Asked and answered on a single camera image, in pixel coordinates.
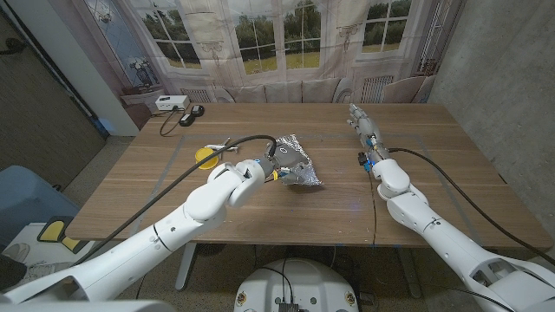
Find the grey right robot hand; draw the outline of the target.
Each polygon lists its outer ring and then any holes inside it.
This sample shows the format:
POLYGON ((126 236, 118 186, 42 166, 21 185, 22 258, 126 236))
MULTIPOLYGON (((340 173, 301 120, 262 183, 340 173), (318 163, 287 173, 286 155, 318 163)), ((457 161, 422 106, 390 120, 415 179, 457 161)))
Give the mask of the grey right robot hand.
POLYGON ((350 119, 348 124, 353 127, 363 149, 372 162, 389 159, 389 151, 383 145, 382 135, 377 124, 358 106, 349 105, 350 119))

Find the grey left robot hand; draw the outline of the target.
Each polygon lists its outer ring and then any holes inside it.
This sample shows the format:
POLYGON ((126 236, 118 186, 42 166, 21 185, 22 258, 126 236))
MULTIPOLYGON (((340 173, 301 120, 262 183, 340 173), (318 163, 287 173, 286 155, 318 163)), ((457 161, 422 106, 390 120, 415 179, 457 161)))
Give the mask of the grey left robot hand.
POLYGON ((266 178, 281 180, 285 185, 302 185, 305 178, 301 175, 301 171, 309 161, 295 148, 278 144, 274 155, 265 155, 259 164, 266 178))

